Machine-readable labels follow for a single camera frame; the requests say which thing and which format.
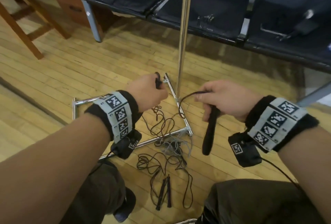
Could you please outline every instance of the wooden stool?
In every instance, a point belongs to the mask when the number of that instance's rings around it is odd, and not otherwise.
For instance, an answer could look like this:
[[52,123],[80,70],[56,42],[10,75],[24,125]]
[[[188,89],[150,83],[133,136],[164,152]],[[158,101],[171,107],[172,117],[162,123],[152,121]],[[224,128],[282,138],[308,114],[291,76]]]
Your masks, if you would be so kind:
[[[31,50],[37,59],[42,59],[44,56],[33,44],[33,40],[45,34],[52,28],[56,29],[65,39],[68,39],[70,35],[49,15],[49,13],[35,0],[22,0],[27,4],[26,8],[17,11],[14,14],[10,14],[6,8],[0,3],[0,15],[7,22],[7,24],[13,29],[17,36],[23,41],[23,43]],[[16,23],[27,15],[36,12],[36,14],[45,21],[45,25],[39,29],[25,34],[22,28]]]

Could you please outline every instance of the chair leg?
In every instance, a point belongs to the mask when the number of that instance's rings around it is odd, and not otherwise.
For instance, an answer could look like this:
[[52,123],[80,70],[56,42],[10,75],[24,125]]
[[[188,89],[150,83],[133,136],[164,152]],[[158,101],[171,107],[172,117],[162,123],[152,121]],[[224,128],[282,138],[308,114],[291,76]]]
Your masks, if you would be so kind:
[[37,59],[42,59],[44,56],[38,50],[38,48],[31,42],[29,37],[24,33],[22,28],[16,23],[15,19],[9,14],[7,9],[0,3],[0,15],[6,21],[6,23],[12,28],[17,36],[23,41],[23,43],[31,50]]
[[45,10],[37,1],[35,0],[23,0],[27,3],[27,5],[30,5],[34,8],[37,15],[44,20],[46,23],[50,24],[54,29],[58,31],[64,37],[65,39],[70,38],[70,34],[66,32],[61,25],[59,25],[52,17],[51,15]]

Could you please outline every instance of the wristband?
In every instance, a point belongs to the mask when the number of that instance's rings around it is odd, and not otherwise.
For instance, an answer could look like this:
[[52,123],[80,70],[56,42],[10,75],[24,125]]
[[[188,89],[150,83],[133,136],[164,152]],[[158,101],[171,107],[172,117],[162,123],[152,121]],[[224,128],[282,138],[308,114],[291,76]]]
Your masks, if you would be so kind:
[[99,117],[115,143],[129,134],[139,119],[138,104],[127,91],[102,96],[94,101],[85,113]]
[[248,135],[264,152],[279,151],[297,134],[318,124],[306,109],[273,96],[262,98],[245,121]]

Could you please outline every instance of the forearm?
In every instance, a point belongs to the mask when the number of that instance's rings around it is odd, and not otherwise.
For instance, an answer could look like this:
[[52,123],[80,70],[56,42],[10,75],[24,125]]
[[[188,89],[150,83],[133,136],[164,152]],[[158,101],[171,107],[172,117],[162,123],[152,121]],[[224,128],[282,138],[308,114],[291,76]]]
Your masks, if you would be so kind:
[[0,163],[0,223],[59,223],[109,140],[86,113]]
[[321,127],[303,131],[278,152],[327,223],[331,223],[330,152],[331,135]]

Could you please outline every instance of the hand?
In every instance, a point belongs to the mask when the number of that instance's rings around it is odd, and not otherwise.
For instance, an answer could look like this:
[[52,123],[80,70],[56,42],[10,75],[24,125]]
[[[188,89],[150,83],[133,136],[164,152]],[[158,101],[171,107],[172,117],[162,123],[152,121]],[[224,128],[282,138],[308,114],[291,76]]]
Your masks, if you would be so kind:
[[144,112],[157,106],[168,97],[164,84],[160,86],[160,89],[156,89],[155,79],[157,77],[155,73],[143,75],[126,87],[125,90],[135,98],[139,112]]
[[250,110],[263,98],[262,95],[227,80],[209,81],[201,87],[210,93],[198,94],[195,100],[204,103],[203,121],[208,121],[211,112],[209,105],[215,105],[223,114],[234,116],[244,122]]

